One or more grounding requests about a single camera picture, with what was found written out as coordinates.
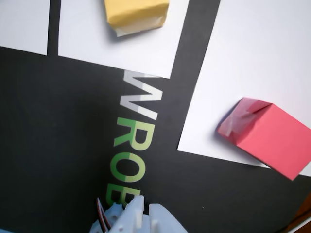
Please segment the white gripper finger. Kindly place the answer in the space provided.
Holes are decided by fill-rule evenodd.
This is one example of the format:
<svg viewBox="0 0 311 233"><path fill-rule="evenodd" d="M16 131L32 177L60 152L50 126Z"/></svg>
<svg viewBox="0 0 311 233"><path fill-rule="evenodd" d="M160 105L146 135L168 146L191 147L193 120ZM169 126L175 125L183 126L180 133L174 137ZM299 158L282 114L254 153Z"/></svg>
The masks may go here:
<svg viewBox="0 0 311 233"><path fill-rule="evenodd" d="M105 213L100 199L96 199L98 220L91 226L90 233L136 233L142 228L144 196L134 197L123 210L119 204L111 207L111 214Z"/></svg>
<svg viewBox="0 0 311 233"><path fill-rule="evenodd" d="M161 204L149 205L151 233L187 233L179 221Z"/></svg>

